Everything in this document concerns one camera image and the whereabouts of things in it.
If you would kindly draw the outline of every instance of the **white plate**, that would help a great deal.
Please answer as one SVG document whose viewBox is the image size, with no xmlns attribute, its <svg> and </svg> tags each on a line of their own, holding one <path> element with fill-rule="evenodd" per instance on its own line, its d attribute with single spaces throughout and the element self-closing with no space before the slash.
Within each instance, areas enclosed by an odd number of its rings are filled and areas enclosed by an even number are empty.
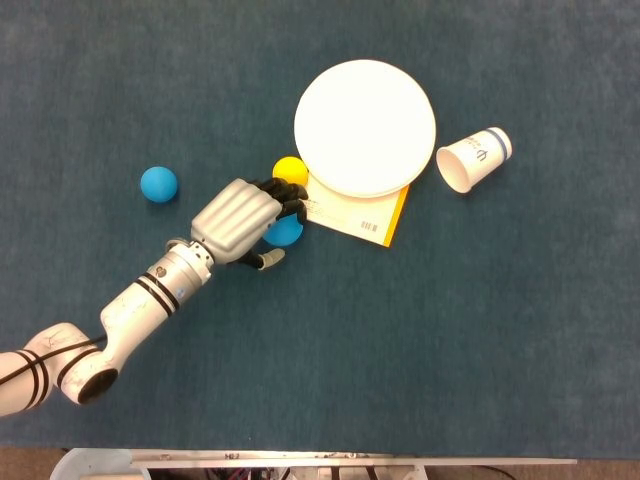
<svg viewBox="0 0 640 480">
<path fill-rule="evenodd" d="M 427 166 L 436 123 L 427 95 L 402 70 L 375 60 L 341 63 L 300 98 L 300 157 L 325 186 L 351 197 L 388 195 Z"/>
</svg>

